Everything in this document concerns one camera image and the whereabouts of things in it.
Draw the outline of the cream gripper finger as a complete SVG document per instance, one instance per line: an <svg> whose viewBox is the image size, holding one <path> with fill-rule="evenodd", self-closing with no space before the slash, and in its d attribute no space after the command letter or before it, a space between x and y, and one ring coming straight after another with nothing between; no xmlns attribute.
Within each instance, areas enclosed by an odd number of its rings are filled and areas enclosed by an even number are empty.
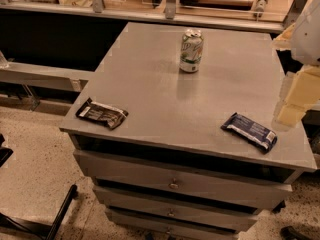
<svg viewBox="0 0 320 240"><path fill-rule="evenodd" d="M320 99L320 26L294 23L272 41L272 47L289 50L302 64L297 73L284 78L275 112L278 123L294 127Z"/></svg>

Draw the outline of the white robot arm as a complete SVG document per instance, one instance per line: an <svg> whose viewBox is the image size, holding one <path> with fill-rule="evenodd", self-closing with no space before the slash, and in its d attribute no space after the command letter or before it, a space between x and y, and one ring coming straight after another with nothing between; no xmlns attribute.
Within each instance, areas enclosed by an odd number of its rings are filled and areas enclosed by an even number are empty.
<svg viewBox="0 0 320 240"><path fill-rule="evenodd" d="M320 0L312 0L295 23L272 41L276 50L289 50L301 69L283 80L276 121L294 127L320 99Z"/></svg>

